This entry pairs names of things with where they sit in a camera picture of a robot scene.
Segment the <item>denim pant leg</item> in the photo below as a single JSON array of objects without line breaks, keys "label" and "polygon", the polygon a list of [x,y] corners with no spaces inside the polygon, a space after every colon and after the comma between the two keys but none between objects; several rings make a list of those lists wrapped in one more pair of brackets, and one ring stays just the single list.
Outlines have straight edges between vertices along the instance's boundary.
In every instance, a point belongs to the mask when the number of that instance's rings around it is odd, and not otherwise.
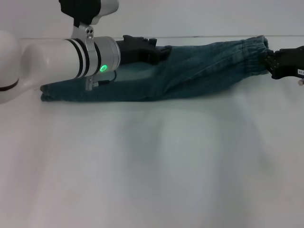
[{"label": "denim pant leg", "polygon": [[260,63],[268,51],[263,37],[205,46],[173,47],[167,61],[122,66],[114,83],[85,90],[85,79],[41,87],[43,101],[151,101],[209,95],[252,75],[267,73]]}]

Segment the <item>white background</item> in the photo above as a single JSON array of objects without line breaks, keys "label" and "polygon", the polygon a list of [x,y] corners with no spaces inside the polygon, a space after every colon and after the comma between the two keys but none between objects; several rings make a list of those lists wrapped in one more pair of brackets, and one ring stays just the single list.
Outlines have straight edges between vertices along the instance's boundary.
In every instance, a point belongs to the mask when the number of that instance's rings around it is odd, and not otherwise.
[{"label": "white background", "polygon": [[[159,45],[303,35],[301,1],[170,2],[121,1],[96,31],[234,35]],[[70,35],[57,1],[16,3],[1,3],[0,29]],[[295,48],[304,38],[269,43]],[[304,91],[296,82],[256,76],[223,94],[156,103],[42,103],[38,90],[28,91],[0,105],[0,226],[302,228]]]}]

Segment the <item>green led light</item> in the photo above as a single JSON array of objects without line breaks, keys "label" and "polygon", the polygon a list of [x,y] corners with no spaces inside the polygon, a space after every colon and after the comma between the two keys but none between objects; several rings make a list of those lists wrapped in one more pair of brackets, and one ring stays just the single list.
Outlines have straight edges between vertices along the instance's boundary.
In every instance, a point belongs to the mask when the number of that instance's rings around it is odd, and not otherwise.
[{"label": "green led light", "polygon": [[107,65],[103,65],[103,66],[100,68],[100,72],[104,72],[107,68],[108,68]]}]

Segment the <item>blue jeans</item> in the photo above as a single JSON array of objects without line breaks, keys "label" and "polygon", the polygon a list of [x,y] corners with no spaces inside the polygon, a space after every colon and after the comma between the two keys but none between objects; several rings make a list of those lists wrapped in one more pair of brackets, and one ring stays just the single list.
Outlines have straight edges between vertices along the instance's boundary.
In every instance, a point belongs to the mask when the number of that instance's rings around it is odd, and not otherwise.
[{"label": "blue jeans", "polygon": [[[85,90],[86,79],[41,87],[42,101],[157,101],[210,95],[249,76],[267,74],[260,59],[268,52],[264,36],[205,46],[173,47],[156,66],[135,63],[119,67],[117,80]],[[103,74],[113,77],[113,72]]]}]

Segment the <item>label sticker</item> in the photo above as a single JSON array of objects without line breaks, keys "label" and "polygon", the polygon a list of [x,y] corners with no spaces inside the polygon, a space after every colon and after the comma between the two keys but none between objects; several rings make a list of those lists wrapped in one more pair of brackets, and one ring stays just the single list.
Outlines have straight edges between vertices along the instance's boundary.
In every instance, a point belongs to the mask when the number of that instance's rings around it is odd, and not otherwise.
[{"label": "label sticker", "polygon": [[299,75],[303,75],[303,76],[304,76],[304,70],[300,70],[300,69],[298,69],[298,74],[299,74]]}]

